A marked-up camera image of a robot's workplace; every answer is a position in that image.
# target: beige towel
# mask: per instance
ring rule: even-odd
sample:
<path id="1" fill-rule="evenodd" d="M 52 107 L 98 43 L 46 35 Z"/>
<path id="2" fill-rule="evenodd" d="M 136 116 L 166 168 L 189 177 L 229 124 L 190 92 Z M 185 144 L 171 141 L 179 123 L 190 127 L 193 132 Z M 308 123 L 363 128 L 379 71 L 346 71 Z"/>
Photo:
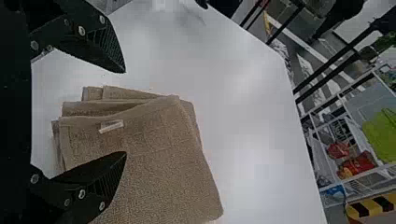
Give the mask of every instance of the beige towel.
<path id="1" fill-rule="evenodd" d="M 102 100 L 103 88 L 84 87 L 82 88 L 81 101 Z"/>
<path id="2" fill-rule="evenodd" d="M 100 134 L 104 121 L 124 127 Z M 124 150 L 128 153 L 113 203 L 94 223 L 202 223 L 222 207 L 191 119 L 175 96 L 105 117 L 59 121 L 65 166 Z"/>
<path id="3" fill-rule="evenodd" d="M 102 95 L 106 90 L 106 95 L 111 95 L 114 99 L 102 99 Z M 128 90 L 118 87 L 104 86 L 100 87 L 84 87 L 82 90 L 82 102 L 64 102 L 62 107 L 62 117 L 73 117 L 73 116 L 107 116 L 119 113 L 121 111 L 131 109 L 136 105 L 142 105 L 147 103 L 150 97 L 157 98 L 161 95 L 143 92 L 143 91 L 134 91 Z M 195 129 L 196 136 L 198 138 L 199 145 L 201 144 L 201 136 L 199 134 L 198 124 L 195 118 L 194 106 L 192 103 L 187 101 L 181 101 L 184 109 L 187 114 L 191 118 L 192 125 Z M 56 150 L 56 155 L 58 158 L 58 173 L 63 173 L 66 171 L 64 167 L 64 158 L 62 153 L 60 153 L 60 142 L 59 142 L 59 127 L 58 120 L 52 122 L 52 133 L 53 133 L 53 141 L 54 148 Z"/>
<path id="4" fill-rule="evenodd" d="M 102 101 L 124 101 L 124 100 L 138 100 L 138 99 L 147 100 L 147 99 L 155 99 L 157 97 L 162 96 L 159 94 L 149 93 L 145 91 L 135 91 L 120 87 L 104 86 L 103 88 L 84 87 L 82 98 L 85 99 L 86 101 L 93 101 L 93 100 L 97 100 L 99 94 L 102 97 Z M 199 133 L 198 124 L 196 122 L 194 106 L 192 105 L 192 103 L 188 101 L 181 101 L 181 104 L 185 107 L 187 113 L 189 114 L 192 121 L 192 125 L 196 130 L 198 141 L 201 144 L 201 135 Z"/>

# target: folded towel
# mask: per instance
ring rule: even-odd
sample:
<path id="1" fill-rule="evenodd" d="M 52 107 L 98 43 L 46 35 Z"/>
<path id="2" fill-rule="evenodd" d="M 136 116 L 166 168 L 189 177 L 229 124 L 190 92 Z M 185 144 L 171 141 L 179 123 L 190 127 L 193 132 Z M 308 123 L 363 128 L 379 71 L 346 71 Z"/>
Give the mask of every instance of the folded towel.
<path id="1" fill-rule="evenodd" d="M 99 133 L 101 124 L 123 127 Z M 222 215 L 212 174 L 191 117 L 176 96 L 160 97 L 102 117 L 59 119 L 67 169 L 126 151 L 119 189 L 93 223 L 202 223 Z"/>

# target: towel tag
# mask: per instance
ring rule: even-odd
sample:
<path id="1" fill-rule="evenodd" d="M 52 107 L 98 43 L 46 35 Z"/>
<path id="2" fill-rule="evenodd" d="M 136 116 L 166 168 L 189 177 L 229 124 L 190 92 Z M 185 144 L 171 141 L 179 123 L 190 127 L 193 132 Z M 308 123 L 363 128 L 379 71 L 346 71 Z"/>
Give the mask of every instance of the towel tag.
<path id="1" fill-rule="evenodd" d="M 99 133 L 108 133 L 118 128 L 123 127 L 123 119 L 114 119 L 105 121 L 100 124 Z"/>

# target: hazard tape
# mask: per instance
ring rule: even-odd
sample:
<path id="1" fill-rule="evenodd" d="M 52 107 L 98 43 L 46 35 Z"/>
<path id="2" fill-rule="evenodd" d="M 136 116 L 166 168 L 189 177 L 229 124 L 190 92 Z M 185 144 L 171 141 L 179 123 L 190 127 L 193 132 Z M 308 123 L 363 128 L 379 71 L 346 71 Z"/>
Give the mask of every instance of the hazard tape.
<path id="1" fill-rule="evenodd" d="M 377 196 L 346 206 L 346 213 L 353 219 L 361 217 L 375 217 L 395 210 L 396 193 Z"/>

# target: white table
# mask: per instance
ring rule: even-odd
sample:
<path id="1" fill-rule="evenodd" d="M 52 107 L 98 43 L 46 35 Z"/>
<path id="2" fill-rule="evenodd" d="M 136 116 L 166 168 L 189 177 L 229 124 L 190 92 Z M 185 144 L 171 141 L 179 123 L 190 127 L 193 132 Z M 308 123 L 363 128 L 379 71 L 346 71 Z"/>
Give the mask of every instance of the white table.
<path id="1" fill-rule="evenodd" d="M 134 0 L 109 17 L 126 74 L 58 50 L 33 64 L 32 163 L 57 175 L 50 122 L 83 86 L 178 94 L 195 106 L 218 223 L 326 223 L 282 59 L 213 8 L 185 5 Z"/>

